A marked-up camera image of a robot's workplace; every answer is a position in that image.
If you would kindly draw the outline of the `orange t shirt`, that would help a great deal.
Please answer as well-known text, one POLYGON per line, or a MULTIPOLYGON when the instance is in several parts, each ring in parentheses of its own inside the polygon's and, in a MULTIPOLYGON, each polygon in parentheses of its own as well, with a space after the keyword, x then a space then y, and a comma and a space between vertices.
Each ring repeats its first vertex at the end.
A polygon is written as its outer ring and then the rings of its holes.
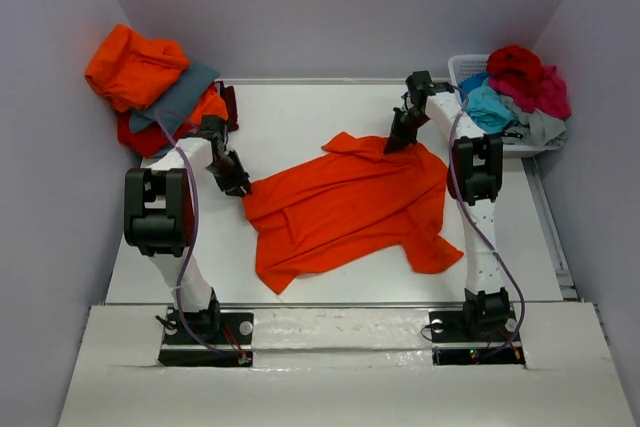
POLYGON ((252 185, 255 271, 274 293, 399 245, 411 269, 439 274, 463 256, 441 235, 447 166, 422 144, 387 154, 378 136, 336 135, 323 156, 252 185))

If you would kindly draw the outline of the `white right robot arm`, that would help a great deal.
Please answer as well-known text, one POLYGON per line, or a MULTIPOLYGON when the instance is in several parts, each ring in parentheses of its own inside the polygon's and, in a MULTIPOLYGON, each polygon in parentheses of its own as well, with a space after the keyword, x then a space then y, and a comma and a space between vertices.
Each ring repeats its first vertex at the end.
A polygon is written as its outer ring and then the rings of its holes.
POLYGON ((467 263, 464 303, 458 310, 430 313, 427 328, 435 343, 499 341, 515 318, 511 272, 497 249, 495 208, 503 185, 503 141, 488 134, 466 112, 468 96, 448 82, 415 71, 406 78, 404 105, 394 118, 384 152, 417 143, 418 129, 435 123, 448 138, 447 188, 462 218, 467 263))

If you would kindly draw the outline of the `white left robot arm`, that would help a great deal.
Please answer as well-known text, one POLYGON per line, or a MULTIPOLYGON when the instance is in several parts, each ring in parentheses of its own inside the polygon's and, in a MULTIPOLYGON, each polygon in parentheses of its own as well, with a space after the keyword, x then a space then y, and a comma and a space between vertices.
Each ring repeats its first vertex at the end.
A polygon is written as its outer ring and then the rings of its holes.
POLYGON ((147 168, 125 175, 124 238, 150 259, 171 291, 174 318, 166 325, 212 348, 222 315, 214 288, 204 279, 194 255, 199 227, 195 173, 206 170, 222 193, 251 193, 249 174, 227 146, 228 122, 205 115, 187 137, 169 139, 172 148, 147 168))

